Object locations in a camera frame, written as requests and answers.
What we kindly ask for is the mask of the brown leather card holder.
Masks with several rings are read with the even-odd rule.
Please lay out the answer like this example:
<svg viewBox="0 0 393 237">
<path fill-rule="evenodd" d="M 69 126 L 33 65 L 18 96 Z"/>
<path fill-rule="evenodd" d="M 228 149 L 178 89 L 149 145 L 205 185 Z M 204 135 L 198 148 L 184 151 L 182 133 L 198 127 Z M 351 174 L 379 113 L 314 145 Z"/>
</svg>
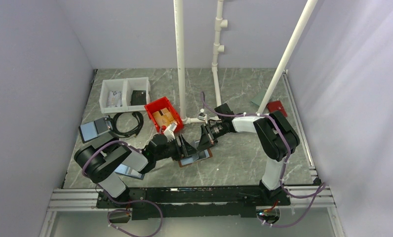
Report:
<svg viewBox="0 0 393 237">
<path fill-rule="evenodd" d="M 194 140 L 190 144 L 192 146 L 194 146 L 195 148 L 197 148 L 198 142 L 199 142 L 199 140 Z M 180 159 L 178 161 L 178 163 L 179 163 L 180 167 L 185 167 L 185 166 L 191 165 L 193 163 L 196 163 L 197 161 L 201 161 L 201 160 L 204 160 L 204 159 L 207 159 L 207 158 L 211 158 L 212 156 L 213 155 L 212 155 L 211 150 L 207 149 L 207 150 L 203 150 L 201 152 L 198 151 L 197 155 L 193 155 L 193 156 L 190 156 L 190 157 L 187 157 L 187 158 L 184 158 L 184 159 Z"/>
</svg>

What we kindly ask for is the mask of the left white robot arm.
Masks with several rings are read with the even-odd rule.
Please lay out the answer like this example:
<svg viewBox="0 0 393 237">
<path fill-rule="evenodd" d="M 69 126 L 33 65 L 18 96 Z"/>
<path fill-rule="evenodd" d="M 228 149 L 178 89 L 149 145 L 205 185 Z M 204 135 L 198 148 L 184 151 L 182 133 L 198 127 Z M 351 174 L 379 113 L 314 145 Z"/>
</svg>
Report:
<svg viewBox="0 0 393 237">
<path fill-rule="evenodd" d="M 170 140 L 166 135 L 156 134 L 143 149 L 137 149 L 109 132 L 78 149 L 74 161 L 82 175 L 100 186 L 114 206 L 123 207 L 129 201 L 130 190 L 115 173 L 121 164 L 146 174 L 159 160 L 181 160 L 197 153 L 181 135 Z"/>
</svg>

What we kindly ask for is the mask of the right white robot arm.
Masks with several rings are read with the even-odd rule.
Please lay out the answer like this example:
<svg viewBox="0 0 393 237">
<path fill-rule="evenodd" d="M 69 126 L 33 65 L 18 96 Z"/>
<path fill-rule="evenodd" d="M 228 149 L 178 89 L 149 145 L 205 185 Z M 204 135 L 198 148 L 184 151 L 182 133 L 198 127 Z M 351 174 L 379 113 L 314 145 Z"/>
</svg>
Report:
<svg viewBox="0 0 393 237">
<path fill-rule="evenodd" d="M 220 119 L 215 124 L 201 126 L 198 151 L 209 149 L 218 138 L 228 133 L 255 133 L 267 156 L 265 173 L 260 181 L 259 198 L 271 205 L 283 192 L 283 176 L 288 158 L 300 145 L 300 138 L 280 111 L 270 114 L 234 114 L 224 103 L 214 109 Z"/>
</svg>

